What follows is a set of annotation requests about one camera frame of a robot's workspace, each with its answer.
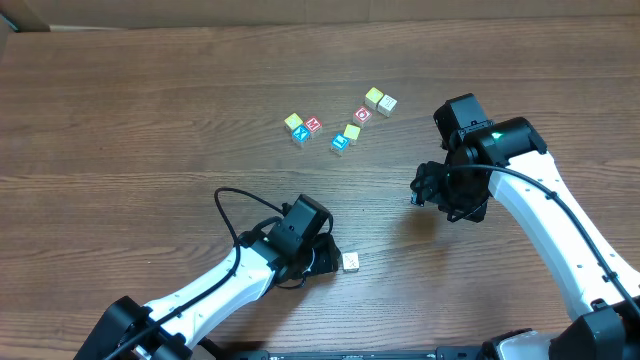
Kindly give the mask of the wood block red bone face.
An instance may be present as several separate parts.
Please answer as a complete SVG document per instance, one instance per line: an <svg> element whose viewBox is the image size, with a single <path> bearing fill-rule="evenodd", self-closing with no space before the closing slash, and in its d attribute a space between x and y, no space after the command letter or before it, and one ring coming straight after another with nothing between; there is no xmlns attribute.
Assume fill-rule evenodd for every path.
<svg viewBox="0 0 640 360"><path fill-rule="evenodd" d="M347 252L342 254L342 266L345 273L358 272L360 268L359 255L357 252Z"/></svg>

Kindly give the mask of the blue L block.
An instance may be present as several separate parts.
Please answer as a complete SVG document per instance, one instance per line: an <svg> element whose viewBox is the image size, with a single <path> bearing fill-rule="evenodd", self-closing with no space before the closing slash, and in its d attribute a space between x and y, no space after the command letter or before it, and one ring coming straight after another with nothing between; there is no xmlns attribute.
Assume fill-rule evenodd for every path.
<svg viewBox="0 0 640 360"><path fill-rule="evenodd" d="M330 149L339 156L342 156L350 145L350 139L341 133L335 135L331 141Z"/></svg>

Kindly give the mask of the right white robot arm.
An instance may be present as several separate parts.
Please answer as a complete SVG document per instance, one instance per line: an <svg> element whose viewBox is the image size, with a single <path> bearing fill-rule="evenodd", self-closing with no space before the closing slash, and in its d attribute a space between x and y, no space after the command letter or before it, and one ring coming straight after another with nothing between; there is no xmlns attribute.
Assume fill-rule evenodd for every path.
<svg viewBox="0 0 640 360"><path fill-rule="evenodd" d="M516 220L550 271L570 325L530 328L458 351L464 359L637 359L639 273L602 236L564 183L546 142L517 117L496 123L473 94L434 115L447 154L422 163L412 203L432 203L450 222L483 221L489 199Z"/></svg>

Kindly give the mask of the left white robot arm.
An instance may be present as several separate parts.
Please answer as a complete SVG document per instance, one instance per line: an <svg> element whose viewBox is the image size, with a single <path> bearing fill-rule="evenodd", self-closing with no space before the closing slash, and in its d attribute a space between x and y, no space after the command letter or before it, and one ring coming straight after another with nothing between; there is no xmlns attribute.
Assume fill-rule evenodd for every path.
<svg viewBox="0 0 640 360"><path fill-rule="evenodd" d="M191 358L214 328L272 288L297 290L336 272L341 252L332 230L332 214L311 197L282 204L275 216L233 232L230 253L185 287L144 305L128 296L114 302L77 359Z"/></svg>

